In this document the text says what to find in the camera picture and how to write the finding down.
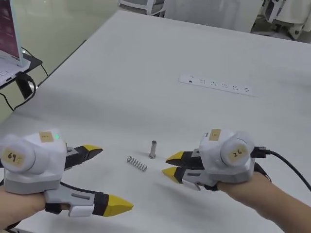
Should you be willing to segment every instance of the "metal spring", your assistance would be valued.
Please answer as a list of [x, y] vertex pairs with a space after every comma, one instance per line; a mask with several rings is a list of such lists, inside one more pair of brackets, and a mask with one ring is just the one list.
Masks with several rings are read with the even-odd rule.
[[133, 165], [134, 167], [136, 167], [137, 169], [141, 170], [142, 172], [145, 172], [147, 170], [147, 166], [145, 164], [138, 161], [137, 159], [135, 159], [132, 156], [127, 157], [127, 162], [129, 164]]

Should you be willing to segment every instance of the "metal bolt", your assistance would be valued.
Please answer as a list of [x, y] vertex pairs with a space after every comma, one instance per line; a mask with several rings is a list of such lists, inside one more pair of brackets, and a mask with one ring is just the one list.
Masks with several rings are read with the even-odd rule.
[[151, 158], [151, 159], [156, 158], [156, 141], [152, 141], [152, 143], [151, 143], [151, 151], [149, 154], [149, 158]]

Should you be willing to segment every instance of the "black cable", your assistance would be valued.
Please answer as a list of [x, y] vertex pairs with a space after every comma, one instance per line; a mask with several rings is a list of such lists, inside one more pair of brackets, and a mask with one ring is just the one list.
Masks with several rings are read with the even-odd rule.
[[289, 166], [297, 174], [297, 176], [299, 176], [299, 178], [302, 180], [302, 182], [307, 186], [307, 188], [311, 192], [311, 185], [308, 183], [308, 181], [303, 177], [303, 175], [289, 161], [287, 161], [283, 156], [279, 155], [278, 153], [276, 153], [274, 151], [267, 150], [266, 152], [267, 152], [267, 154], [274, 155], [275, 157], [279, 158], [284, 163], [286, 163], [286, 165]]
[[13, 107], [11, 106], [11, 104], [9, 103], [7, 97], [6, 97], [4, 94], [2, 94], [2, 93], [0, 93], [0, 96], [3, 96], [3, 97], [4, 97], [4, 100], [5, 100], [6, 104], [9, 106], [9, 108], [12, 110], [12, 112], [14, 112], [14, 108], [13, 108]]
[[[31, 55], [32, 57], [35, 57], [33, 56], [27, 49], [25, 49], [24, 47], [21, 47], [23, 50], [25, 50], [26, 52], [29, 53], [29, 55]], [[49, 76], [49, 74], [47, 73], [46, 69], [44, 68], [44, 66], [41, 64], [40, 65], [42, 67], [42, 69], [44, 70], [45, 74], [47, 75], [47, 77]]]
[[34, 91], [33, 91], [33, 94], [28, 99], [26, 99], [23, 103], [21, 103], [18, 106], [16, 106], [13, 111], [15, 111], [17, 108], [23, 106], [24, 104], [28, 103], [33, 97], [35, 97], [35, 93], [37, 91], [37, 87], [35, 85], [35, 82], [29, 75], [24, 74], [24, 76], [21, 77], [21, 78], [24, 78], [26, 81], [31, 82], [33, 84], [33, 86], [34, 86]]

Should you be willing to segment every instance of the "laptop screen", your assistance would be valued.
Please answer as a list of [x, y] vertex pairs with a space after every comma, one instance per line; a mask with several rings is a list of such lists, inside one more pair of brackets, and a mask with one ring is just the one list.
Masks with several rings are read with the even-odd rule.
[[0, 50], [19, 60], [10, 0], [0, 0]]

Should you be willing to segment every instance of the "human arm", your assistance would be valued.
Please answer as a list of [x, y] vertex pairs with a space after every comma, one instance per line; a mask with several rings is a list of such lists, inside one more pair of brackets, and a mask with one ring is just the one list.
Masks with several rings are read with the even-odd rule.
[[16, 195], [0, 187], [0, 231], [44, 210], [43, 194]]
[[311, 232], [311, 207], [286, 194], [260, 173], [255, 172], [249, 182], [219, 183], [218, 188], [286, 233]]

